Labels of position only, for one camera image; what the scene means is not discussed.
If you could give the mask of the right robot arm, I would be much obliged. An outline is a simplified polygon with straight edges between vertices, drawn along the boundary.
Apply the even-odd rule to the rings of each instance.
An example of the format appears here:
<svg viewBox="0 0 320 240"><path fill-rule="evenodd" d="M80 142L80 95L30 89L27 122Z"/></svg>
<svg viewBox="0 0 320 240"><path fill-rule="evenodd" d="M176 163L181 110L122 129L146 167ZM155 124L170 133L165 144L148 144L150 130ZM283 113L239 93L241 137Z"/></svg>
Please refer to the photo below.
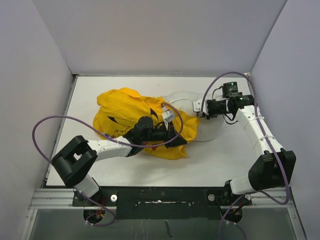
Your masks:
<svg viewBox="0 0 320 240"><path fill-rule="evenodd" d="M235 204L241 194L289 187L296 163L295 153L285 150L276 140L266 125L255 98L239 92L236 82L222 85L221 100L202 98L194 101L193 110L197 116L208 120L231 114L247 133L257 155L257 160L247 175L231 180L230 187L222 192L227 204Z"/></svg>

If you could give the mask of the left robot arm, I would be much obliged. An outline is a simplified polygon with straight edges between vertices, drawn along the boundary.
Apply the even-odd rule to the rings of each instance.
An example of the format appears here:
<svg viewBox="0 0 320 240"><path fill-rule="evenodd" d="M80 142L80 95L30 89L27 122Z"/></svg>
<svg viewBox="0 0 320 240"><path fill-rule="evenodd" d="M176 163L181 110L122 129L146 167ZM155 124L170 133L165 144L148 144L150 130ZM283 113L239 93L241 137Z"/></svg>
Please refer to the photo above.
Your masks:
<svg viewBox="0 0 320 240"><path fill-rule="evenodd" d="M66 187L84 194L84 200L95 206L100 203L102 193L100 186L89 175L93 164L115 157L134 156L143 150L137 145L145 146L157 141L164 142L167 149L187 144L187 140L178 135L173 123L153 126L152 118L143 116L133 129L114 141L86 140L81 135L75 136L53 157L51 163Z"/></svg>

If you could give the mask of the yellow printed pillowcase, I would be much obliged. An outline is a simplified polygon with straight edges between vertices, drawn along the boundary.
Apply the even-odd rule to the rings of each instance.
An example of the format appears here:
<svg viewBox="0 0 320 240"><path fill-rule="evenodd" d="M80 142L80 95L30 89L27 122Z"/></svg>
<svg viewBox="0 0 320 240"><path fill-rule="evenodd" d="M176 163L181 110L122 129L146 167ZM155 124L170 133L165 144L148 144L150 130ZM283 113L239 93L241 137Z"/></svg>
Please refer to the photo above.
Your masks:
<svg viewBox="0 0 320 240"><path fill-rule="evenodd" d="M93 127L115 139L124 137L134 145L147 145L143 151L162 159L177 160L187 157L186 145L197 136L199 119L177 107L179 116L165 124L163 97L142 96L124 87L112 89L97 97L99 110Z"/></svg>

